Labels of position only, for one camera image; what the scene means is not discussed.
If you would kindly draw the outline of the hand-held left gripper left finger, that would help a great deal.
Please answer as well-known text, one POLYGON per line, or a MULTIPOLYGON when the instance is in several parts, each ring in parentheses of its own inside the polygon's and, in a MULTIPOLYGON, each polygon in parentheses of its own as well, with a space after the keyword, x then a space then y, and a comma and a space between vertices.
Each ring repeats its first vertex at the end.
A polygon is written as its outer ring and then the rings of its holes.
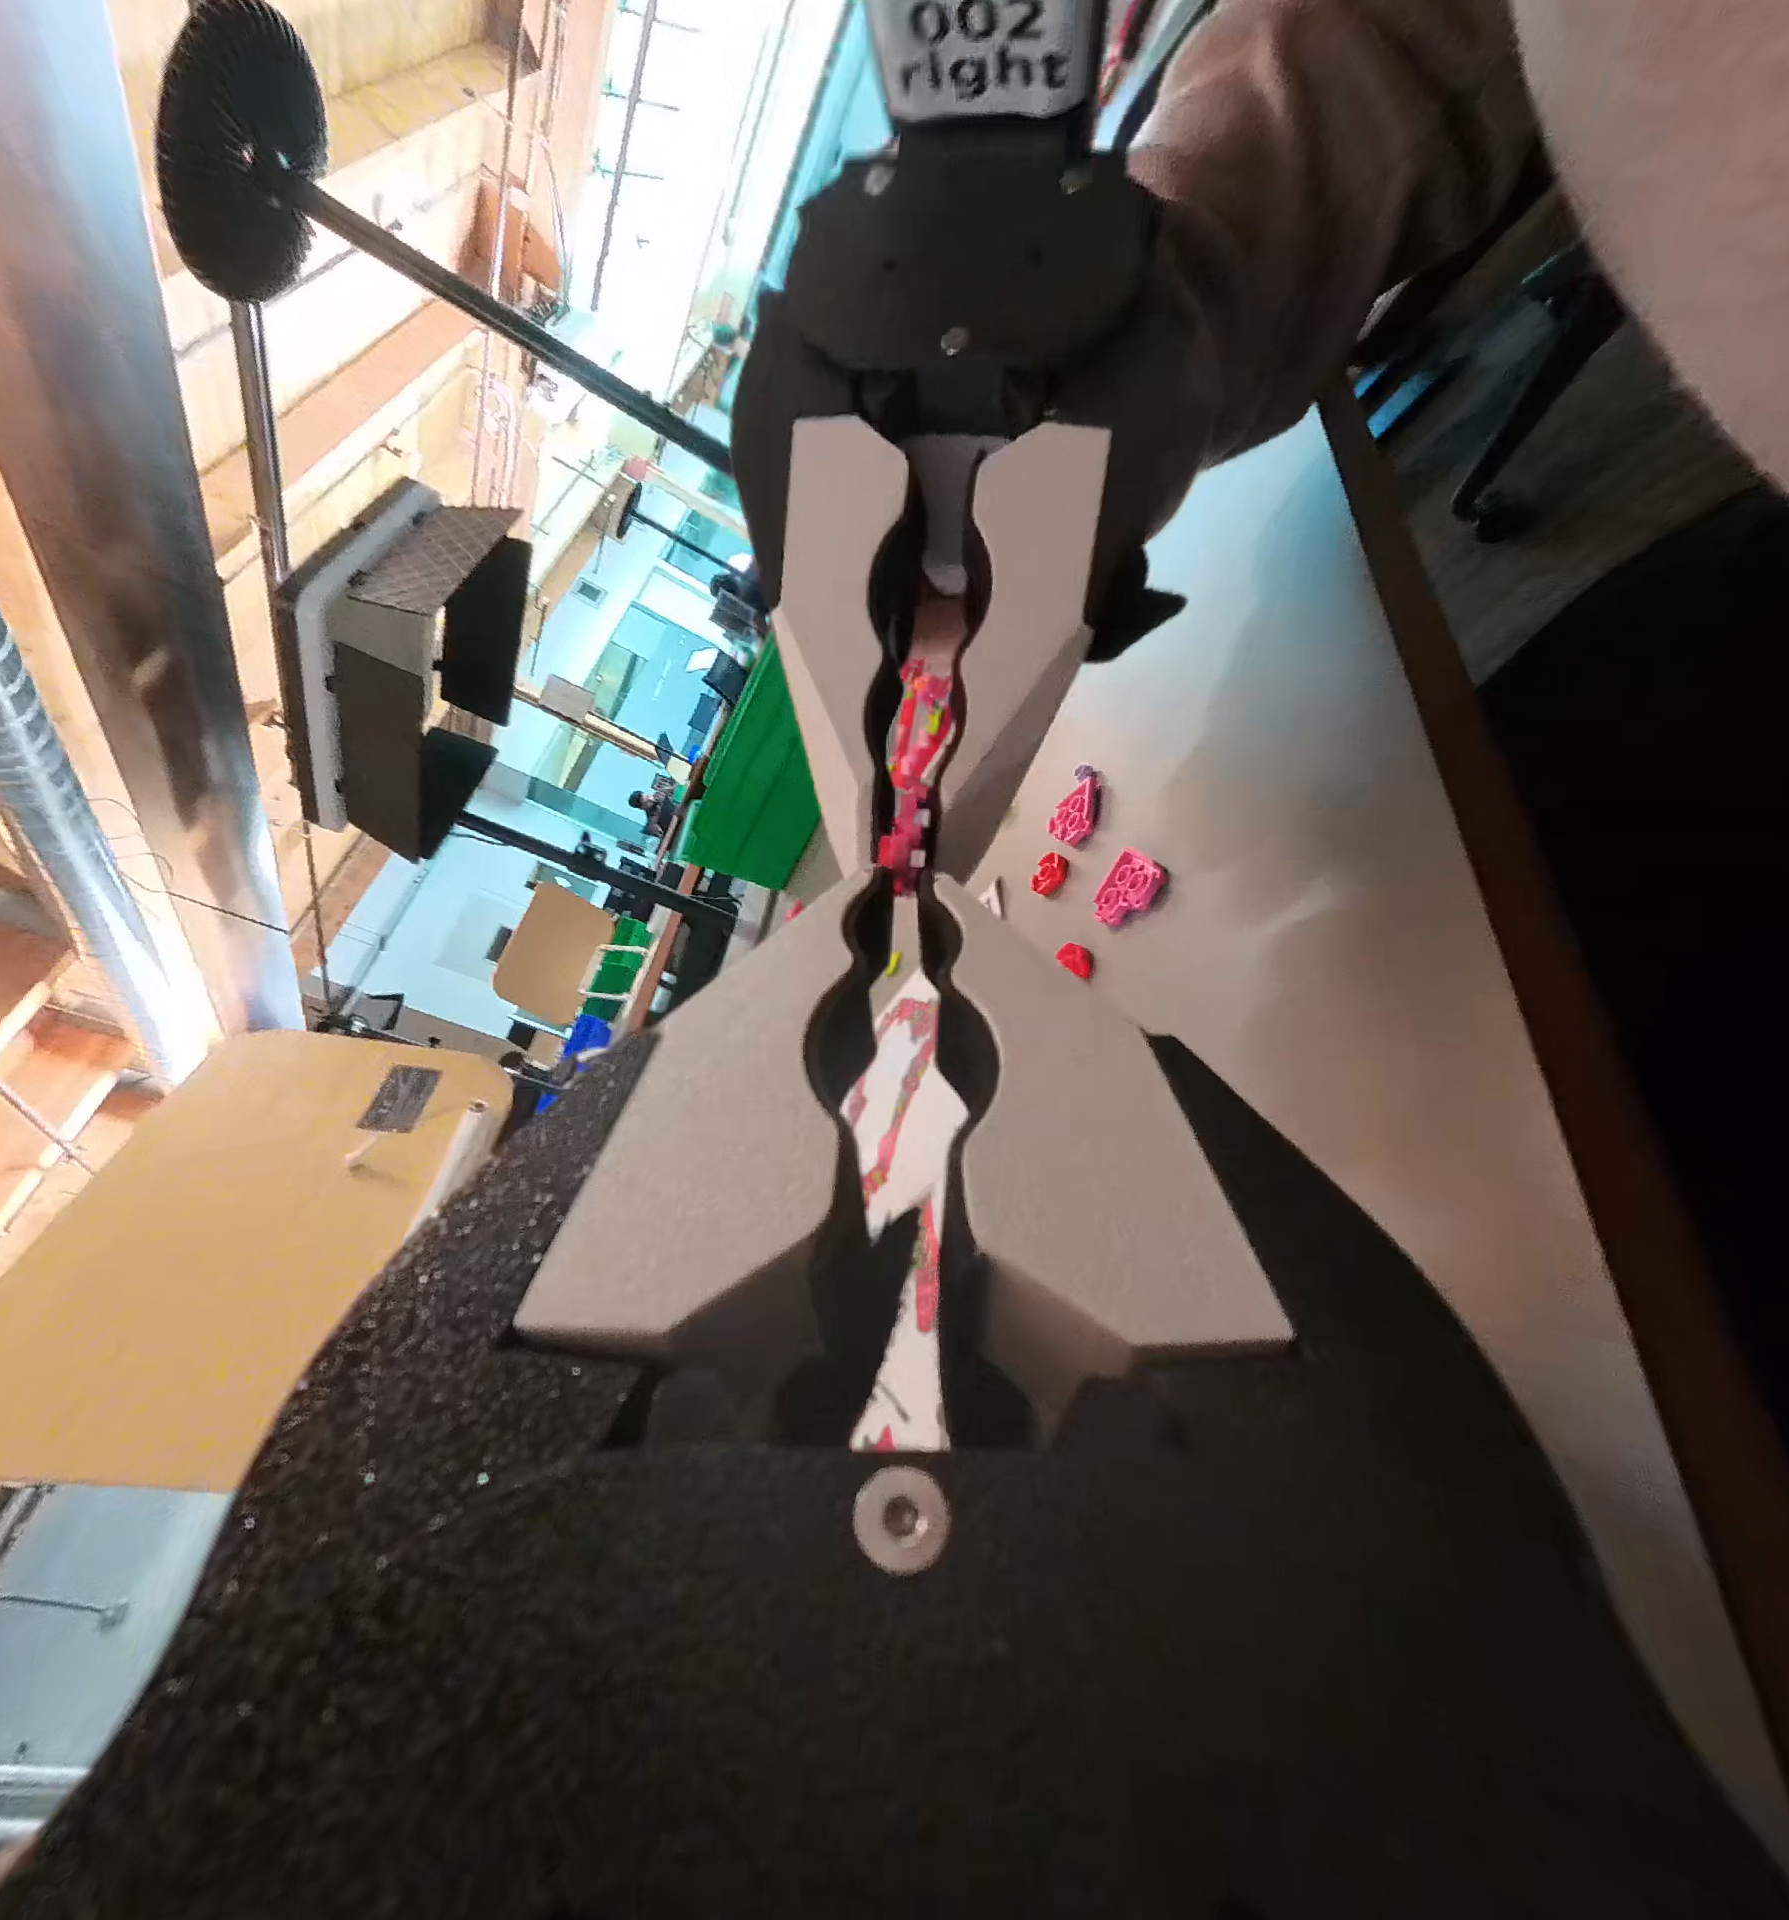
POLYGON ((901 1306, 837 1112, 877 1058, 892 911, 892 877, 849 877, 655 1030, 522 1347, 706 1376, 740 1434, 849 1444, 901 1306))

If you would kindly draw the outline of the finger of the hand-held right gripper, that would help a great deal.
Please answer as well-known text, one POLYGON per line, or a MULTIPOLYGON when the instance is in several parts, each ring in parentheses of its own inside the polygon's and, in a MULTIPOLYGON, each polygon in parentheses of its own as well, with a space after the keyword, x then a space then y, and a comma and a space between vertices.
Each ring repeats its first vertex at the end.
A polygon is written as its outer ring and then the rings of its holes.
POLYGON ((908 459, 867 421, 795 421, 775 637, 837 877, 879 851, 884 696, 877 563, 908 519, 908 459))
POLYGON ((957 662, 959 722, 936 784, 934 867, 989 859, 1090 648, 1109 428, 1039 425, 974 465, 969 538, 989 585, 957 662))

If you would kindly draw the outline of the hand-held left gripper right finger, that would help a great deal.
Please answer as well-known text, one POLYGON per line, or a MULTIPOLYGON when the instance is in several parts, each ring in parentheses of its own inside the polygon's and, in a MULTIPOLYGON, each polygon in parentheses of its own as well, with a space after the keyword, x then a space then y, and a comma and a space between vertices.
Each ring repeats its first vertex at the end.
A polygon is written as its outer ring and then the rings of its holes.
POLYGON ((1268 1265, 1171 1078, 1109 995, 969 883, 922 883, 947 1161, 936 1362, 952 1444, 1051 1444, 1096 1380, 1275 1355, 1268 1265))

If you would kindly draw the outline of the person's right forearm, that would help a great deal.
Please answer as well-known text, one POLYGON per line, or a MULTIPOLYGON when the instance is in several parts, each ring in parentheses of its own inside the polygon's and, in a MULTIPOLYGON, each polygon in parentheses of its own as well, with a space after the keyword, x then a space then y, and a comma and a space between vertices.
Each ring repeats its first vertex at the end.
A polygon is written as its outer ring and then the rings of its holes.
POLYGON ((1216 6, 1127 164, 1165 205, 1161 314, 1186 351, 1145 535, 1208 465, 1280 436, 1371 314, 1507 213, 1535 147, 1512 6, 1216 6))

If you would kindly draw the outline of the green board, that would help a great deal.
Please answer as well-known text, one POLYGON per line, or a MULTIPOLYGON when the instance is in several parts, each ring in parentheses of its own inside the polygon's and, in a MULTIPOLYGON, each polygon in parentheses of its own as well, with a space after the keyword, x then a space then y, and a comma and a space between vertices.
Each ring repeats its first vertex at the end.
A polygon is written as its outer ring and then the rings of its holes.
POLYGON ((681 862, 790 888, 819 828, 812 760, 780 648, 755 662, 728 727, 713 741, 700 803, 681 835, 681 862))

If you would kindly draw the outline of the black boom pole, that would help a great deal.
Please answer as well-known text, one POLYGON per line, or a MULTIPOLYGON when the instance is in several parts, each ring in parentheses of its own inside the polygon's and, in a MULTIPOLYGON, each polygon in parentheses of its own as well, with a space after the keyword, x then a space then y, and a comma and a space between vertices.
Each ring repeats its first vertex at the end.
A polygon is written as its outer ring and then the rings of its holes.
POLYGON ((351 205, 340 205, 319 181, 278 174, 276 194, 289 202, 319 226, 332 226, 337 239, 347 239, 353 253, 366 253, 379 267, 396 268, 399 279, 419 282, 427 297, 443 297, 446 309, 467 314, 473 323, 479 323, 498 340, 538 355, 545 369, 556 369, 571 383, 580 383, 582 393, 603 396, 625 421, 637 421, 658 436, 669 436, 669 442, 684 449, 691 455, 700 455, 706 465, 730 473, 730 451, 723 442, 713 442, 700 425, 681 421, 669 402, 629 387, 618 372, 613 372, 596 357, 564 345, 552 324, 531 323, 526 314, 518 314, 498 295, 483 295, 473 279, 453 274, 446 267, 415 253, 412 241, 379 226, 375 217, 353 213, 351 205))

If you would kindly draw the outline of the studio light panel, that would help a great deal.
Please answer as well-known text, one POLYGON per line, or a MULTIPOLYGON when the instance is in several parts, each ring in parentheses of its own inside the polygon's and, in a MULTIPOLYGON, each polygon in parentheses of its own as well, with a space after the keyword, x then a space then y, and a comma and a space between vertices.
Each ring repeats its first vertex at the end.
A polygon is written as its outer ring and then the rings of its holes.
POLYGON ((311 828, 427 862, 474 803, 512 717, 531 538, 518 507, 388 485, 276 591, 289 769, 311 828))

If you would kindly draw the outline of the black office chair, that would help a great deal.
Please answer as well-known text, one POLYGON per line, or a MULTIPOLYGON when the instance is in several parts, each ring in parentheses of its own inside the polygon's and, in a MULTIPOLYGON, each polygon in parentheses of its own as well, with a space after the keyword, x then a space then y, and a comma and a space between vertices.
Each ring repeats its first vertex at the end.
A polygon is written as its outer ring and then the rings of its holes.
MULTIPOLYGON (((1409 279, 1359 331, 1352 355, 1352 396, 1374 442, 1423 421, 1424 406, 1468 369, 1471 355, 1462 340, 1476 323, 1451 323, 1451 301, 1490 258, 1507 253, 1515 259, 1525 253, 1525 241, 1515 241, 1515 226, 1525 224, 1530 213, 1497 224, 1451 267, 1409 279)), ((1484 545, 1507 545, 1535 528, 1537 514, 1507 495, 1499 481, 1530 449, 1535 428, 1625 324, 1625 301, 1580 231, 1544 253, 1530 274, 1515 279, 1512 314, 1544 315, 1544 345, 1515 379, 1499 421, 1451 495, 1451 519, 1484 545)))

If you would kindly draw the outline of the person's dark trousers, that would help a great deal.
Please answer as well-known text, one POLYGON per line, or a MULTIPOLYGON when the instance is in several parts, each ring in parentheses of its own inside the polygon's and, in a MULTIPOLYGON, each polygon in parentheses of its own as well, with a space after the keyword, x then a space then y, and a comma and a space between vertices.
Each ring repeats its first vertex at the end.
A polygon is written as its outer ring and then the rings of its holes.
POLYGON ((1660 535, 1476 704, 1689 1235, 1635 1341, 1789 1793, 1789 503, 1660 535))

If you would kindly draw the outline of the black round counterweight disc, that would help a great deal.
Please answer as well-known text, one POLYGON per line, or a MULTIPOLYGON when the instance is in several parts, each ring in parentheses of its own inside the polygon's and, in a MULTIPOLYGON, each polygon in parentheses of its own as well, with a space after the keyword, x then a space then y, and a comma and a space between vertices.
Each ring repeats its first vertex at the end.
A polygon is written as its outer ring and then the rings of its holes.
POLYGON ((295 288, 311 217, 289 181, 326 174, 326 96, 304 32, 267 0, 189 13, 160 89, 156 176, 179 259, 227 301, 295 288))

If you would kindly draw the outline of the silver ventilation duct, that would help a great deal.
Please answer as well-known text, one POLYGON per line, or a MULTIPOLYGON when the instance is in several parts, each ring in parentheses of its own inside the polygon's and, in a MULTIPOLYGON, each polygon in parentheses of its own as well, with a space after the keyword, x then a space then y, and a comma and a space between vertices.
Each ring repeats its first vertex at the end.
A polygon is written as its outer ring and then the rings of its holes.
POLYGON ((207 1052, 207 1020, 174 983, 156 929, 122 877, 114 837, 68 755, 41 691, 0 609, 0 824, 41 882, 75 946, 109 979, 160 1080, 189 1080, 207 1052))

